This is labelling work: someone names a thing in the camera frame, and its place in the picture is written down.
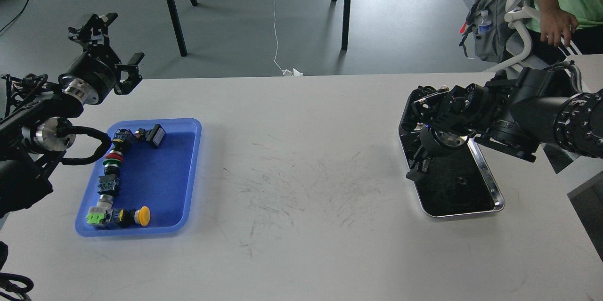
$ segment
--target backpack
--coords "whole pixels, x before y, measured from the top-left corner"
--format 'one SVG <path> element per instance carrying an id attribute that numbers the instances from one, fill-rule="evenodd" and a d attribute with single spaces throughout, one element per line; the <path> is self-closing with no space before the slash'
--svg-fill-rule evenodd
<path id="1" fill-rule="evenodd" d="M 521 1 L 523 0 L 515 0 L 515 3 L 511 7 L 516 7 Z M 503 61 L 506 42 L 515 32 L 514 29 L 509 28 L 508 23 L 505 21 L 505 7 L 506 0 L 475 0 L 471 9 L 469 9 L 469 13 L 465 18 L 465 24 L 460 31 L 463 39 L 459 43 L 459 46 L 463 47 L 463 52 L 465 52 L 467 58 L 469 56 L 467 56 L 465 40 L 470 33 L 473 33 L 476 56 L 488 62 L 500 63 Z M 489 12 L 492 27 L 485 33 L 479 33 L 478 22 L 481 19 L 481 12 L 483 10 Z"/>

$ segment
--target table surface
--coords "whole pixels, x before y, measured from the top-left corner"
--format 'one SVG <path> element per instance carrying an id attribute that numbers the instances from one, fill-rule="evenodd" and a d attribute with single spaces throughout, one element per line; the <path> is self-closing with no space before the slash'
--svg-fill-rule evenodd
<path id="1" fill-rule="evenodd" d="M 503 211 L 439 221 L 418 204 L 397 136 L 418 85 L 491 74 L 145 80 L 86 106 L 77 125 L 196 118 L 190 218 L 170 235 L 80 237 L 92 165 L 0 231 L 4 271 L 38 300 L 589 300 L 603 263 L 544 153 L 482 149 Z M 78 138 L 67 155 L 97 144 Z"/>

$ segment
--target metal tray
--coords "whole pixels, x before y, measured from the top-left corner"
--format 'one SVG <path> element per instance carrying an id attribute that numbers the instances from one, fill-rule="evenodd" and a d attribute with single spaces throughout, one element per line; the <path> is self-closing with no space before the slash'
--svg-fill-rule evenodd
<path id="1" fill-rule="evenodd" d="M 407 162 L 414 134 L 400 137 Z M 429 176 L 415 183 L 423 211 L 434 218 L 467 217 L 501 211 L 505 199 L 478 145 L 470 139 L 458 151 L 434 159 Z"/>

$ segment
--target white chair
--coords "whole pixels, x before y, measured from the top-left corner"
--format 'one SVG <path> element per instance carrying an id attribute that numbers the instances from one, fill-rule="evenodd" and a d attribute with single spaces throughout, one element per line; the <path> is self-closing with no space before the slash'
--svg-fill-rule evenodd
<path id="1" fill-rule="evenodd" d="M 521 68 L 525 66 L 536 69 L 542 69 L 548 66 L 547 63 L 532 54 L 532 38 L 524 24 L 524 20 L 527 18 L 540 20 L 540 12 L 533 7 L 526 5 L 526 3 L 523 3 L 523 6 L 519 7 L 521 3 L 516 3 L 516 1 L 517 0 L 506 0 L 505 7 L 505 21 L 509 23 L 509 28 L 517 31 L 517 33 L 511 35 L 509 41 L 506 43 L 506 50 L 512 57 L 486 69 L 485 72 L 496 72 L 507 67 L 512 67 L 516 71 L 521 71 Z M 581 55 L 579 49 L 573 42 L 571 42 L 570 45 L 570 52 Z"/>

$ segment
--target gray floor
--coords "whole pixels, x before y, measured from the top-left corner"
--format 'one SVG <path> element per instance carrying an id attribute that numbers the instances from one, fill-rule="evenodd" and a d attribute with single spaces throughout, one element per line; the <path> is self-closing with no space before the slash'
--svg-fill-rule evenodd
<path id="1" fill-rule="evenodd" d="M 25 0 L 0 0 L 8 22 Z M 274 0 L 176 0 L 190 55 L 179 56 L 165 0 L 31 0 L 0 34 L 0 72 L 64 71 L 80 48 L 67 27 L 84 13 L 117 12 L 112 46 L 125 61 L 147 55 L 145 78 L 278 76 Z M 463 0 L 351 0 L 350 41 L 340 51 L 343 0 L 277 0 L 277 61 L 305 75 L 482 71 L 459 48 Z"/>

